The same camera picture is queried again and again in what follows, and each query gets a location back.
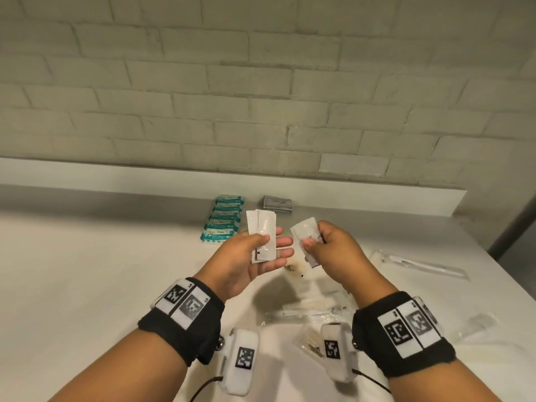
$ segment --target black cord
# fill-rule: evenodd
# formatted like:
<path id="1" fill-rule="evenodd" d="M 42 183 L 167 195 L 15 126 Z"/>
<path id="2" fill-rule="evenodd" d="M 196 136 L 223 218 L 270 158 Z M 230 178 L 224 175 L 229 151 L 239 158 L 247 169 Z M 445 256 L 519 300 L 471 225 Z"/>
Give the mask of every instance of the black cord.
<path id="1" fill-rule="evenodd" d="M 358 370 L 353 369 L 353 368 L 352 368 L 352 372 L 353 372 L 354 374 L 357 374 L 357 375 L 362 375 L 362 376 L 365 377 L 366 379 L 368 379 L 368 380 L 374 382 L 376 385 L 378 385 L 378 386 L 384 388 L 387 392 L 391 393 L 391 391 L 389 390 L 388 387 L 386 387 L 385 385 L 380 384 L 380 383 L 379 383 L 377 380 L 375 380 L 374 378 L 370 378 L 367 374 L 363 374 L 363 372 L 358 371 Z"/>
<path id="2" fill-rule="evenodd" d="M 223 381 L 223 380 L 224 380 L 223 377 L 210 378 L 207 382 L 205 382 L 203 385 L 201 385 L 201 387 L 197 390 L 196 393 L 193 394 L 192 399 L 190 399 L 190 402 L 193 402 L 193 400 L 195 398 L 197 398 L 197 396 L 199 395 L 199 392 L 203 391 L 205 386 L 209 385 L 211 382 L 218 382 L 218 381 Z"/>

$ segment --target black wristband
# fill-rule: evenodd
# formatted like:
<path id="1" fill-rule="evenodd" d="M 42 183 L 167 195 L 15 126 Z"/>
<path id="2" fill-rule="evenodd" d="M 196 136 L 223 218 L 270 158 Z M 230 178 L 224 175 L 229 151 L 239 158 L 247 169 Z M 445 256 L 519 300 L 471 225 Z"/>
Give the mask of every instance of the black wristband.
<path id="1" fill-rule="evenodd" d="M 138 328 L 158 334 L 177 351 L 187 366 L 191 366 L 196 358 L 207 365 L 216 349 L 221 329 L 220 319 L 225 304 L 207 285 L 198 279 L 192 277 L 186 279 L 194 285 L 191 285 L 189 290 L 181 295 L 180 300 L 177 301 L 172 310 L 166 313 L 156 306 L 138 322 Z M 191 302 L 200 304 L 192 293 L 196 288 L 210 299 L 195 316 L 189 319 L 189 325 L 185 329 L 172 316 L 184 304 L 186 306 Z M 160 299 L 166 297 L 172 290 L 174 290 L 173 286 L 166 290 Z"/>
<path id="2" fill-rule="evenodd" d="M 405 314 L 408 308 L 412 312 Z M 383 323 L 386 319 L 389 322 L 382 324 L 380 319 Z M 387 378 L 456 359 L 454 347 L 441 337 L 427 314 L 406 292 L 396 292 L 356 311 L 352 335 L 358 349 L 364 351 Z"/>

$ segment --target brick wall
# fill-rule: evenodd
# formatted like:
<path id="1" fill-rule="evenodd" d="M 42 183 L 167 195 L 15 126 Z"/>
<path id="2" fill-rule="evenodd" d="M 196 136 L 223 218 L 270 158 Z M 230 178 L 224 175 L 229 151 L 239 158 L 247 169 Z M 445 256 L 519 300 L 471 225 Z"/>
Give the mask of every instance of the brick wall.
<path id="1" fill-rule="evenodd" d="M 488 246 L 536 190 L 535 17 L 536 0 L 0 0 L 0 155 L 460 187 Z M 323 153 L 388 166 L 319 173 Z"/>

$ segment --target qr-like code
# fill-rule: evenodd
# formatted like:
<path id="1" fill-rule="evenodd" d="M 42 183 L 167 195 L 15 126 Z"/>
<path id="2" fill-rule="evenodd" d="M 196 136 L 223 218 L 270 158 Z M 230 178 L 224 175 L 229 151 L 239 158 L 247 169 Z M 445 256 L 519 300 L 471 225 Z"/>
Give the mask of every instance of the qr-like code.
<path id="1" fill-rule="evenodd" d="M 340 360 L 339 343 L 335 340 L 324 340 L 326 346 L 326 357 Z"/>
<path id="2" fill-rule="evenodd" d="M 253 356 L 255 355 L 255 350 L 251 348 L 240 347 L 238 349 L 238 356 L 236 357 L 235 367 L 251 369 L 253 366 Z"/>
<path id="3" fill-rule="evenodd" d="M 410 331 L 407 330 L 406 325 L 404 324 L 404 322 L 402 322 L 401 319 L 397 319 L 394 322 L 386 324 L 383 327 L 385 331 L 387 331 L 389 338 L 391 339 L 391 341 L 393 342 L 395 346 L 404 344 L 407 341 L 412 340 L 413 338 Z"/>
<path id="4" fill-rule="evenodd" d="M 203 309 L 204 304 L 194 295 L 190 296 L 179 306 L 178 310 L 183 312 L 189 319 L 194 320 Z"/>
<path id="5" fill-rule="evenodd" d="M 182 286 L 175 285 L 168 293 L 166 293 L 164 299 L 171 303 L 177 303 L 177 301 L 181 298 L 182 295 L 184 295 L 185 292 L 186 289 L 184 289 Z"/>
<path id="6" fill-rule="evenodd" d="M 407 315 L 406 321 L 411 324 L 411 327 L 417 336 L 421 336 L 432 330 L 432 325 L 426 320 L 420 310 Z"/>

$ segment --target wrist tracker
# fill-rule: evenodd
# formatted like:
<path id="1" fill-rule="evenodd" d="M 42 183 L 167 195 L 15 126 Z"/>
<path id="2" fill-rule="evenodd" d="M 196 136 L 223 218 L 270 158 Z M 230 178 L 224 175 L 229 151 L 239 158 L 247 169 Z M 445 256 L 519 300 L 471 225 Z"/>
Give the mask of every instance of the wrist tracker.
<path id="1" fill-rule="evenodd" d="M 187 366 L 196 358 L 207 365 L 216 350 L 224 308 L 222 300 L 198 279 L 179 279 L 151 304 L 138 328 L 158 334 Z"/>
<path id="2" fill-rule="evenodd" d="M 434 322 L 420 298 L 396 292 L 357 310 L 352 335 L 385 377 L 400 377 L 456 359 L 454 347 Z"/>

